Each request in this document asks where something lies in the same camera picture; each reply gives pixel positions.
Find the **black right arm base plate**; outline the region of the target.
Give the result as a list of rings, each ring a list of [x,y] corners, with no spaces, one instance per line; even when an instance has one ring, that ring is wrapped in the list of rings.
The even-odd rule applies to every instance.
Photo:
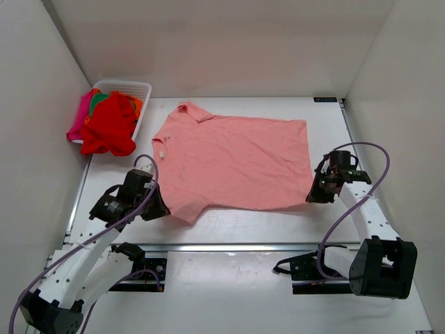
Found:
[[[319,273],[316,251],[280,260],[272,271],[291,277],[293,295],[352,294],[348,282],[330,281]]]

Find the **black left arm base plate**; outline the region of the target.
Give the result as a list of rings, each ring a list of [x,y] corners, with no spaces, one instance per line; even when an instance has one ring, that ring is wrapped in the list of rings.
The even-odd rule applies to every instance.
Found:
[[[167,264],[167,253],[146,253],[145,262],[134,263],[130,276],[112,286],[109,291],[164,292]]]

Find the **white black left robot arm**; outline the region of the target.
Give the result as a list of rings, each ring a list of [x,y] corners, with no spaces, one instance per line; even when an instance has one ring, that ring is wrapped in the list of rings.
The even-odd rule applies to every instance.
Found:
[[[78,240],[40,285],[24,292],[19,309],[41,333],[77,333],[97,300],[114,285],[144,273],[145,252],[114,241],[135,218],[151,221],[170,213],[153,174],[131,169],[122,184],[107,190],[89,212]]]

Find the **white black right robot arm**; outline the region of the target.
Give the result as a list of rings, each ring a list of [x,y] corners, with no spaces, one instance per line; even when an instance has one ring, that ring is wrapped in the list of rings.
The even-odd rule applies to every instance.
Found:
[[[354,294],[406,299],[411,290],[417,249],[391,227],[373,193],[383,181],[372,182],[359,169],[358,158],[344,146],[324,154],[315,169],[308,203],[328,204],[340,199],[359,235],[359,248],[329,244],[325,235],[311,253],[280,260],[276,274],[289,275],[293,294]]]

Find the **salmon pink polo shirt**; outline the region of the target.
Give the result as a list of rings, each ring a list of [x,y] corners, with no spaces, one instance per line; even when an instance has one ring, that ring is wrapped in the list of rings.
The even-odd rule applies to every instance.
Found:
[[[152,147],[162,198],[190,224],[208,207],[294,208],[312,185],[305,120],[220,116],[184,102]]]

